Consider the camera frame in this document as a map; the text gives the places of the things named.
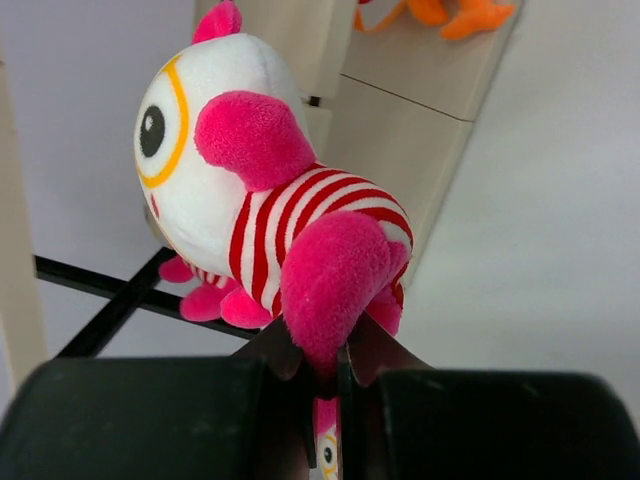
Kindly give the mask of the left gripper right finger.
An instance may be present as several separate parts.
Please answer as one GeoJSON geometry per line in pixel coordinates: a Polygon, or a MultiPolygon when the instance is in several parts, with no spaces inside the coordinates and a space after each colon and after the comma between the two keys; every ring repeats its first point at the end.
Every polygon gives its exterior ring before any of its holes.
{"type": "Polygon", "coordinates": [[[338,356],[344,479],[635,479],[619,396],[574,372],[438,370],[369,317],[338,356]]]}

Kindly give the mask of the magenta owl plush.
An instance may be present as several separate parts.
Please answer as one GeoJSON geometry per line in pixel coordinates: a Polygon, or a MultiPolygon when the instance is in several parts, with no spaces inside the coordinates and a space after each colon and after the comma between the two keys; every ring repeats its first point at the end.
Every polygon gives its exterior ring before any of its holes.
{"type": "Polygon", "coordinates": [[[292,74],[243,31],[235,3],[217,3],[154,76],[133,148],[175,256],[282,318],[319,374],[334,372],[360,316],[397,332],[408,216],[372,181],[319,162],[292,74]]]}

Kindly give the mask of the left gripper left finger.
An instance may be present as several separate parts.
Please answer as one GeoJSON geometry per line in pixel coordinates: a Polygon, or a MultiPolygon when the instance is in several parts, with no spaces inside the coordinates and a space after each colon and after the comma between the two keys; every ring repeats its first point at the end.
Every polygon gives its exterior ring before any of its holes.
{"type": "Polygon", "coordinates": [[[275,321],[224,357],[55,359],[1,423],[5,479],[305,479],[312,392],[275,321]]]}

